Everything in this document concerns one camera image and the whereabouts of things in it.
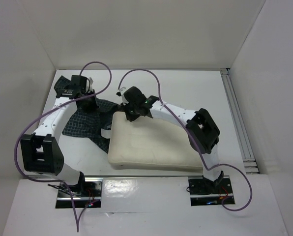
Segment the dark blue checkered pillowcase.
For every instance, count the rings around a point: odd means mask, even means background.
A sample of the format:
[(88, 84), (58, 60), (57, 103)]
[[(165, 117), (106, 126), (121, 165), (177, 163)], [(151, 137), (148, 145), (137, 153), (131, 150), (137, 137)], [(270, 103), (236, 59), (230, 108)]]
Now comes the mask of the dark blue checkered pillowcase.
[(62, 134), (76, 138), (89, 138), (101, 150), (108, 153), (110, 139), (102, 136), (101, 130), (111, 130), (113, 114), (121, 111), (119, 104), (105, 99), (96, 99), (98, 111), (87, 113), (82, 108), (71, 116)]

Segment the cream white pillow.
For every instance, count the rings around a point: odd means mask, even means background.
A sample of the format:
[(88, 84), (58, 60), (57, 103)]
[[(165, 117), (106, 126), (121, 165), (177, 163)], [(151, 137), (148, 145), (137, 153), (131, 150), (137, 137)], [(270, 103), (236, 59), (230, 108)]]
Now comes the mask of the cream white pillow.
[(148, 117), (129, 122), (124, 112), (113, 115), (108, 161), (120, 169), (203, 170), (181, 127)]

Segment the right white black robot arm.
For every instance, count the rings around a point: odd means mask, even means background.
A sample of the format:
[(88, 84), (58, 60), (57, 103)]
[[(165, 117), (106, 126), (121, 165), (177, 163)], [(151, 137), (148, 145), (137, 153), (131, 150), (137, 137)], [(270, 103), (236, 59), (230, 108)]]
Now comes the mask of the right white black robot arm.
[(161, 119), (185, 130), (191, 147), (198, 152), (203, 164), (204, 188), (209, 193), (216, 192), (224, 173), (219, 167), (217, 144), (220, 130), (206, 109), (188, 110), (166, 103), (157, 96), (146, 97), (137, 87), (120, 88), (117, 96), (127, 120), (139, 117)]

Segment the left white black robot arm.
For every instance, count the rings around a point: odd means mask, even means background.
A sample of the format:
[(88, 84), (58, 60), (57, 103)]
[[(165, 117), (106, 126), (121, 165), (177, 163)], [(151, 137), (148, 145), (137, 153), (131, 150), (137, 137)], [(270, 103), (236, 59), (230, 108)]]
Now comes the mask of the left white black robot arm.
[(56, 93), (52, 110), (42, 124), (32, 133), (20, 139), (24, 169), (40, 175), (62, 180), (75, 196), (86, 191), (84, 174), (67, 165), (59, 147), (59, 138), (78, 108), (94, 112), (98, 109), (93, 80), (73, 75), (68, 84)]

